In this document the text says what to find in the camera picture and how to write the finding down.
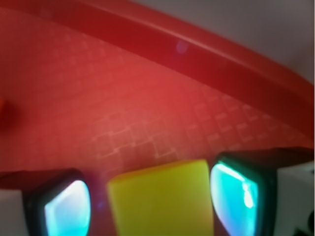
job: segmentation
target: white plastic part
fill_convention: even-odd
[[[296,229],[312,235],[308,218],[314,211],[314,161],[278,169],[275,236],[294,235]]]
[[[0,236],[28,236],[22,192],[0,189]]]

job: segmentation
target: yellow block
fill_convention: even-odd
[[[113,178],[107,185],[122,236],[213,235],[209,168],[179,161]]]

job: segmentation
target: glowing screen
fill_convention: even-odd
[[[218,218],[232,236],[253,236],[258,186],[222,163],[211,170],[211,195]]]
[[[76,180],[45,205],[49,236],[85,236],[91,219],[91,201],[87,185]]]

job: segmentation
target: embossed pattern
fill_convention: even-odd
[[[119,173],[211,162],[222,150],[313,147],[281,121],[116,46],[15,11],[0,16],[0,171],[82,170],[91,235],[115,234],[105,183]]]

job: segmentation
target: red object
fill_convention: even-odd
[[[105,184],[122,172],[314,147],[314,87],[217,35],[122,0],[0,6],[10,8],[0,11],[0,171],[81,170],[91,235],[115,234]]]
[[[3,107],[4,107],[4,99],[0,97],[0,114],[3,110]]]
[[[314,139],[314,87],[284,66],[210,32],[126,0],[13,0],[0,5],[47,18],[156,61]]]

